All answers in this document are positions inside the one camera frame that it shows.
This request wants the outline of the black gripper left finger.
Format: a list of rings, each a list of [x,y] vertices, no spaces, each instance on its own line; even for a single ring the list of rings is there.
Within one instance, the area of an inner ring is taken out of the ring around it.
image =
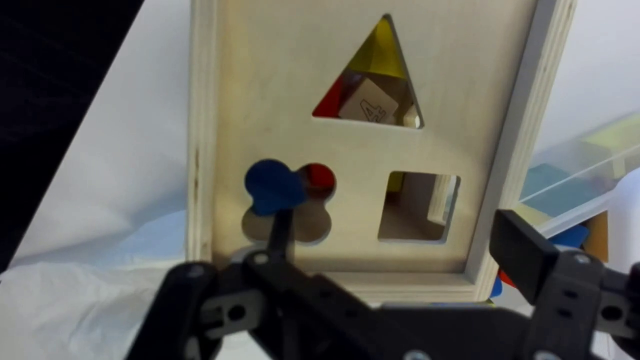
[[[267,251],[219,270],[175,267],[160,285],[127,360],[214,360],[230,335],[249,332],[277,360],[369,360],[363,303],[290,260],[294,211],[275,218]]]

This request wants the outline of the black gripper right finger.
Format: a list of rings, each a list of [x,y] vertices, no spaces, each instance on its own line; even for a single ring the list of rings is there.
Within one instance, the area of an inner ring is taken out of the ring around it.
[[[558,251],[518,212],[498,211],[491,257],[535,306],[522,360],[599,360],[597,332],[640,360],[640,265],[608,268],[583,251]]]

